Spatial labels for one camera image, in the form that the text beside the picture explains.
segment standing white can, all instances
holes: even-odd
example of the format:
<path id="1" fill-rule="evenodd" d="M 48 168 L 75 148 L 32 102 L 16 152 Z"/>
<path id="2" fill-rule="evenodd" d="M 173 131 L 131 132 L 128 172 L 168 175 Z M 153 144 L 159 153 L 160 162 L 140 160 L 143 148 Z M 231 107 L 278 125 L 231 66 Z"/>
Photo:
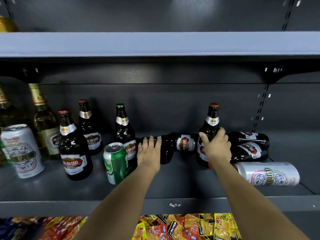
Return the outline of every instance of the standing white can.
<path id="1" fill-rule="evenodd" d="M 288 162 L 238 162 L 234 167 L 256 186 L 294 186 L 300 181 L 298 170 Z"/>
<path id="2" fill-rule="evenodd" d="M 11 125 L 2 129 L 1 140 L 18 176 L 26 179 L 41 173 L 45 168 L 31 129 L 26 124 Z"/>

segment green and white soda can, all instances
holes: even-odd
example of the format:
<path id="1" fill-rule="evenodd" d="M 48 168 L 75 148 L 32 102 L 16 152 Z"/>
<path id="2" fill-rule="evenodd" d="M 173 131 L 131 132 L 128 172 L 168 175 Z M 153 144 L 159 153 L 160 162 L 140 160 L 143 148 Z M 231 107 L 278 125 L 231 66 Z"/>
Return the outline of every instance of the green and white soda can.
<path id="1" fill-rule="evenodd" d="M 104 148 L 104 165 L 110 184 L 118 185 L 127 176 L 127 150 L 120 142 L 114 142 Z"/>

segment bottle neck label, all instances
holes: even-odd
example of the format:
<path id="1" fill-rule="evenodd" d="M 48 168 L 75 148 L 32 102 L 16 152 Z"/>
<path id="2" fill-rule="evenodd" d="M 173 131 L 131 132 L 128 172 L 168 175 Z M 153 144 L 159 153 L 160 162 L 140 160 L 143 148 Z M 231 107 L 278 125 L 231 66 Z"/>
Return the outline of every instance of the bottle neck label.
<path id="1" fill-rule="evenodd" d="M 83 135 L 88 142 L 89 150 L 97 149 L 101 144 L 101 134 L 98 132 Z"/>
<path id="2" fill-rule="evenodd" d="M 5 93 L 2 91 L 2 88 L 0 87 L 0 104 L 9 103 L 10 101 L 7 99 Z"/>
<path id="3" fill-rule="evenodd" d="M 88 164 L 85 155 L 63 155 L 61 154 L 64 169 L 69 175 L 75 175 L 83 171 L 83 168 Z"/>
<path id="4" fill-rule="evenodd" d="M 181 135 L 177 140 L 178 151 L 193 151 L 195 149 L 195 141 L 190 135 Z"/>
<path id="5" fill-rule="evenodd" d="M 127 159 L 131 160 L 137 154 L 137 143 L 136 140 L 128 141 L 127 143 L 123 144 L 124 148 L 127 150 Z"/>
<path id="6" fill-rule="evenodd" d="M 216 126 L 219 124 L 219 117 L 211 118 L 210 116 L 207 116 L 207 118 L 205 120 L 211 126 Z"/>
<path id="7" fill-rule="evenodd" d="M 199 142 L 200 142 L 200 138 L 198 139 L 198 150 L 197 150 L 198 154 L 203 161 L 209 162 L 210 160 L 205 154 L 205 146 L 202 141 L 201 143 Z"/>
<path id="8" fill-rule="evenodd" d="M 115 118 L 115 121 L 116 121 L 116 123 L 118 123 L 119 125 L 124 125 L 124 126 L 126 126 L 126 125 L 129 124 L 129 119 L 128 119 L 128 117 L 120 118 L 120 117 L 117 116 L 117 117 Z"/>
<path id="9" fill-rule="evenodd" d="M 29 87 L 31 89 L 32 99 L 35 105 L 44 105 L 47 103 L 46 98 L 40 92 L 40 84 L 30 83 Z"/>
<path id="10" fill-rule="evenodd" d="M 41 131 L 43 138 L 45 140 L 45 145 L 49 151 L 50 155 L 56 155 L 59 153 L 59 143 L 60 143 L 60 132 L 59 128 L 45 129 Z"/>
<path id="11" fill-rule="evenodd" d="M 256 140 L 258 135 L 258 133 L 251 133 L 251 132 L 240 132 L 240 133 L 243 134 L 246 139 L 252 139 L 252 140 Z"/>
<path id="12" fill-rule="evenodd" d="M 258 146 L 258 144 L 254 142 L 247 142 L 242 145 L 238 145 L 238 147 L 245 150 L 248 155 L 251 155 L 253 159 L 261 157 L 261 148 Z"/>
<path id="13" fill-rule="evenodd" d="M 90 110 L 88 112 L 80 111 L 79 116 L 84 119 L 89 119 L 92 116 L 92 113 Z"/>
<path id="14" fill-rule="evenodd" d="M 60 133 L 63 136 L 66 136 L 67 134 L 70 134 L 71 132 L 74 132 L 77 129 L 75 124 L 70 124 L 68 126 L 61 126 L 60 125 Z"/>

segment red bottle cap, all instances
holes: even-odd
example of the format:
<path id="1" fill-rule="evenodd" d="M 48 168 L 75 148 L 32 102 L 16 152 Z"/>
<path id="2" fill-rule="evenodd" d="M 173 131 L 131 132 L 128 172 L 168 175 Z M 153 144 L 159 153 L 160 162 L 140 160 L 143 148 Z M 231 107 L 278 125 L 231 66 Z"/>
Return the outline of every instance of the red bottle cap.
<path id="1" fill-rule="evenodd" d="M 68 113 L 68 112 L 70 112 L 70 109 L 61 109 L 61 110 L 59 110 L 60 114 L 65 114 L 65 113 Z"/>

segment beverage can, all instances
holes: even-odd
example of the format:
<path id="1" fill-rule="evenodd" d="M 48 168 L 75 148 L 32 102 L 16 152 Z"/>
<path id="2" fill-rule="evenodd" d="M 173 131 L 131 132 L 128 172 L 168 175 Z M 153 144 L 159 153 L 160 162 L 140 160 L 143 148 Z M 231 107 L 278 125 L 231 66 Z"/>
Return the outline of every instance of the beverage can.
<path id="1" fill-rule="evenodd" d="M 298 170 L 288 162 L 238 162 L 234 167 L 256 186 L 294 186 L 300 181 Z"/>
<path id="2" fill-rule="evenodd" d="M 118 185 L 127 176 L 127 150 L 120 142 L 114 142 L 104 148 L 103 160 L 110 184 Z"/>
<path id="3" fill-rule="evenodd" d="M 11 125 L 2 129 L 1 140 L 18 177 L 26 179 L 43 171 L 45 167 L 41 163 L 36 140 L 26 124 Z"/>

